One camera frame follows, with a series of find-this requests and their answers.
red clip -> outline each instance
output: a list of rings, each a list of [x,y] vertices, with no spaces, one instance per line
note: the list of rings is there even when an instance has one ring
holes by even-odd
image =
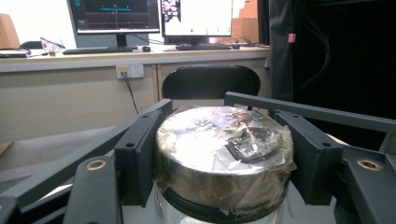
[[[294,43],[296,41],[296,34],[289,34],[288,43]]]

wall socket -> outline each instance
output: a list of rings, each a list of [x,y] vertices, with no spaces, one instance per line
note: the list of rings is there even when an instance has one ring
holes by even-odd
[[[143,77],[145,71],[143,64],[116,65],[116,74],[118,79],[123,79],[123,75],[128,78]]]

brass ring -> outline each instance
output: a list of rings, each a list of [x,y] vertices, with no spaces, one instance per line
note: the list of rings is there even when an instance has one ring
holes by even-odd
[[[106,161],[97,160],[97,161],[91,161],[90,163],[87,164],[86,167],[87,167],[87,170],[94,171],[94,170],[102,169],[105,166],[106,166]]]
[[[358,165],[367,170],[372,170],[372,171],[382,170],[382,166],[376,163],[375,161],[358,160]]]

monitor screen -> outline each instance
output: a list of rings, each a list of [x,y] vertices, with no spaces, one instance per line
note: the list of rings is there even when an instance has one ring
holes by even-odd
[[[77,35],[117,35],[126,46],[127,34],[160,32],[157,0],[68,0]]]
[[[161,0],[163,37],[229,37],[233,0]]]

silver foil lid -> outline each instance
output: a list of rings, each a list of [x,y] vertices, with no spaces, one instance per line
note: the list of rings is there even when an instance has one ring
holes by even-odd
[[[241,108],[183,108],[158,129],[157,144],[159,186],[208,206],[281,202],[295,168],[289,129]]]

